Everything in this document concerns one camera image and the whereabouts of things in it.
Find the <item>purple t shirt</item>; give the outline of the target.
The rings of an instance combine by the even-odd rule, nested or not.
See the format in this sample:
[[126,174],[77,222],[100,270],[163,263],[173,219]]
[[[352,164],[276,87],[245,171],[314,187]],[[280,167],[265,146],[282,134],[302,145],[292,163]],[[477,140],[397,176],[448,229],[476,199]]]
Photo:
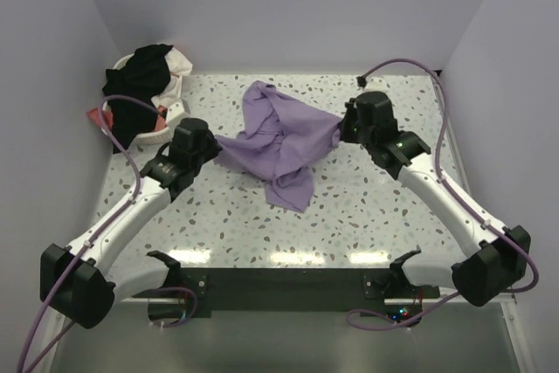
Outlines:
[[314,194],[311,167],[337,148],[342,119],[264,81],[248,87],[242,111],[245,128],[216,137],[215,163],[263,181],[269,204],[305,211]]

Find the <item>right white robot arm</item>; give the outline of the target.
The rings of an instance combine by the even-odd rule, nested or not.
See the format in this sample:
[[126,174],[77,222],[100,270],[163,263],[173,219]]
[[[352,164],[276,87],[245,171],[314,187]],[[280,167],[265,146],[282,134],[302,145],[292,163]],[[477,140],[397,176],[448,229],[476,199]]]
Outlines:
[[343,142],[362,146],[373,163],[411,190],[443,223],[463,260],[420,258],[407,252],[390,266],[391,291],[410,296],[419,286],[455,289],[482,307],[521,280],[528,266],[529,233],[507,227],[466,194],[442,169],[428,145],[399,128],[386,93],[365,92],[350,99],[340,124]]

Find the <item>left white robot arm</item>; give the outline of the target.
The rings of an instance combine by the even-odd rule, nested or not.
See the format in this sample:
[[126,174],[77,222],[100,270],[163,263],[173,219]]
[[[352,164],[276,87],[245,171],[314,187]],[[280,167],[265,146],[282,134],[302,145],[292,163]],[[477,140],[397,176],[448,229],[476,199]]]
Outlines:
[[151,263],[124,277],[109,271],[128,243],[193,184],[219,151],[205,121],[181,120],[171,142],[136,172],[129,193],[113,209],[67,246],[50,245],[43,252],[39,296],[44,305],[93,328],[113,304],[136,294],[153,289],[161,296],[175,294],[181,266],[162,252],[150,252]]

